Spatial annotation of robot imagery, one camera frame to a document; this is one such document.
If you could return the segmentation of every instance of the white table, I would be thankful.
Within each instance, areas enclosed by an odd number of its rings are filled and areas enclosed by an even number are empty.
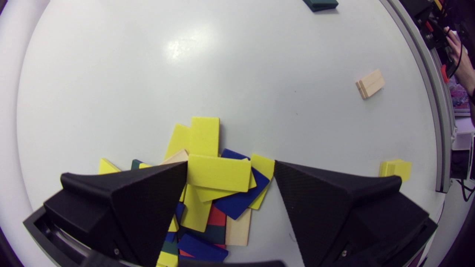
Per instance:
[[[379,68],[383,90],[355,82]],[[18,145],[33,209],[63,172],[98,160],[162,160],[175,123],[221,118],[220,147],[377,176],[413,163],[401,192],[429,212],[434,122],[416,61],[378,0],[312,13],[301,0],[51,1],[31,38],[18,94]],[[248,247],[228,261],[303,264],[275,182],[254,211]]]

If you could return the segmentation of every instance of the black cable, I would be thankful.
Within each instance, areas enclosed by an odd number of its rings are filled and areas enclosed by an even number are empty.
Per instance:
[[[473,187],[472,189],[466,187],[465,184],[464,184],[464,180],[462,180],[462,179],[461,179],[461,181],[459,181],[459,180],[456,180],[456,181],[462,186],[462,195],[464,197],[465,202],[468,202],[468,200],[470,199],[472,194],[475,192],[475,187]],[[465,194],[465,190],[468,190],[470,192],[470,195],[468,195],[468,197]]]
[[[463,49],[464,49],[464,44],[462,43],[462,40],[460,40],[460,56],[458,57],[457,66],[455,67],[455,70],[452,73],[452,75],[450,75],[450,77],[452,77],[455,74],[455,72],[458,70],[458,67],[460,66],[460,62],[462,62],[462,53],[464,52]]]

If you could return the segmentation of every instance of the yellow foam block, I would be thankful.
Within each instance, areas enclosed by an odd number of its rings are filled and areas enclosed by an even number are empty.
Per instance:
[[[262,173],[264,176],[266,176],[269,180],[272,180],[272,177],[274,176],[274,164],[274,160],[259,156],[257,154],[251,155],[252,167],[258,172]],[[264,188],[264,190],[262,190],[262,192],[256,197],[256,199],[251,203],[251,205],[249,205],[251,209],[258,210],[261,207],[262,201],[264,200],[269,185],[270,183]]]
[[[388,165],[389,165],[390,163],[396,163],[396,162],[403,162],[403,160],[402,160],[402,159],[396,159],[396,160],[393,160],[393,161],[381,162],[381,164],[380,164],[380,174],[379,174],[379,176],[380,176],[380,177],[389,176],[389,175],[388,175]]]
[[[191,117],[190,154],[216,157],[219,143],[219,118]]]
[[[177,222],[177,217],[174,215],[173,218],[171,219],[170,226],[168,227],[169,232],[176,232],[178,231],[178,222]]]
[[[214,189],[247,192],[251,162],[190,154],[187,183]]]
[[[170,158],[182,149],[190,151],[190,128],[181,124],[175,124],[163,159],[166,160]]]
[[[107,174],[107,173],[114,173],[120,172],[121,170],[114,166],[110,161],[105,158],[101,158],[99,160],[99,173],[98,174]]]
[[[188,161],[188,153],[186,152],[185,149],[179,150],[175,154],[173,154],[170,158],[164,160],[160,165],[165,165],[165,164],[172,164],[172,163],[177,163],[177,162],[185,162]]]
[[[185,211],[181,225],[199,232],[204,232],[208,222],[211,201],[201,202],[193,185],[187,185],[185,193]]]
[[[252,167],[266,176],[269,180],[271,180],[272,176],[274,175],[274,164],[274,160],[259,156],[257,154],[251,155]]]
[[[256,179],[254,178],[254,175],[252,175],[251,172],[251,177],[249,178],[249,189],[256,187]]]
[[[151,167],[151,165],[148,165],[148,164],[143,163],[143,162],[139,164],[139,169],[148,168],[148,167]]]
[[[397,175],[401,177],[402,182],[405,182],[411,176],[411,166],[412,163],[410,162],[390,163],[388,165],[388,175]]]
[[[180,200],[179,200],[180,202],[185,201],[185,192],[186,192],[186,187],[187,187],[187,186],[188,186],[188,185],[185,184],[185,187],[183,187],[183,191],[181,191]]]
[[[206,188],[201,186],[195,186],[196,193],[198,194],[199,200],[201,202],[207,202],[210,200],[224,198],[226,196],[236,194],[236,191],[228,191],[221,189]]]
[[[161,251],[158,256],[157,266],[167,266],[167,267],[177,267],[178,266],[178,255],[173,255],[168,252]]]

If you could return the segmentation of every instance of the textured black surface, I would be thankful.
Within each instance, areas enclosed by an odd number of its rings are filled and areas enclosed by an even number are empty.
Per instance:
[[[154,267],[186,172],[187,163],[179,162],[103,175],[64,173],[63,190],[47,200],[45,208],[54,223],[73,237],[79,235],[85,245],[110,256],[114,250],[110,244],[117,244],[119,257]],[[104,229],[108,212],[118,230]]]
[[[352,208],[399,191],[397,176],[369,178],[276,161],[274,176],[308,267],[319,266]]]

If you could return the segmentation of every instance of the wooden block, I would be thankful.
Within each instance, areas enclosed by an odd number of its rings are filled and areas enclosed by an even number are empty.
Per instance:
[[[167,252],[160,252],[158,256],[157,264],[161,264],[167,267],[177,267],[178,266],[178,255],[173,255]]]
[[[218,143],[219,118],[191,118],[190,154],[217,157]]]
[[[148,168],[148,167],[151,167],[151,165],[148,165],[148,164],[143,163],[143,162],[139,164],[139,169]]]
[[[254,168],[252,168],[252,174],[255,177],[257,183],[255,188],[251,188],[245,193],[239,192],[221,199],[217,199],[215,201],[216,208],[233,219],[237,219],[239,216],[241,216],[241,214],[246,211],[248,206],[250,206],[255,201],[255,199],[262,193],[262,191],[270,182],[269,179],[267,179],[263,174]]]
[[[256,154],[251,155],[251,164],[252,167],[262,173],[269,180],[272,179],[274,175],[274,164],[275,161],[259,156]],[[250,208],[258,210],[261,207],[262,201],[266,195],[267,189],[269,188],[270,183],[262,190],[258,197],[249,205]]]
[[[356,86],[363,99],[371,97],[378,92],[386,83],[379,69],[371,72],[368,76],[356,82]]]
[[[181,237],[177,247],[193,255],[198,260],[222,262],[228,256],[227,250],[189,233],[185,233]]]
[[[209,211],[208,225],[226,226],[226,214],[211,205]]]
[[[168,159],[164,160],[160,165],[165,165],[165,164],[172,164],[172,163],[177,163],[177,162],[185,162],[188,161],[188,153],[186,152],[185,149],[179,150],[175,154],[173,154],[171,157]]]
[[[114,173],[120,172],[121,170],[114,166],[110,161],[105,158],[101,158],[99,160],[99,172],[98,174],[107,174],[107,173]]]
[[[170,158],[182,149],[190,151],[190,128],[181,124],[175,124],[163,160]]]
[[[199,232],[204,232],[208,222],[211,201],[201,202],[193,185],[187,185],[185,193],[186,208],[181,218],[181,225]]]
[[[237,220],[233,220],[231,217],[227,217],[226,219],[226,245],[227,246],[247,246],[250,223],[251,223],[251,209],[246,209],[246,211]]]
[[[223,150],[223,154],[221,155],[221,157],[222,158],[228,158],[228,159],[235,159],[235,160],[243,160],[243,159],[251,160],[249,157],[247,157],[243,154],[239,154],[237,152],[234,152],[232,150],[229,150],[227,148],[225,148]],[[251,179],[249,179],[249,189],[254,188],[256,186],[257,186],[256,180],[254,180],[254,177],[251,177]]]
[[[177,222],[176,215],[174,215],[173,218],[171,219],[170,226],[168,227],[168,231],[169,232],[178,231],[178,222]]]
[[[214,189],[247,192],[251,162],[190,154],[187,183]]]
[[[232,194],[236,194],[237,191],[213,189],[201,186],[195,186],[196,193],[198,194],[199,200],[201,202],[207,202],[215,199],[220,199]]]

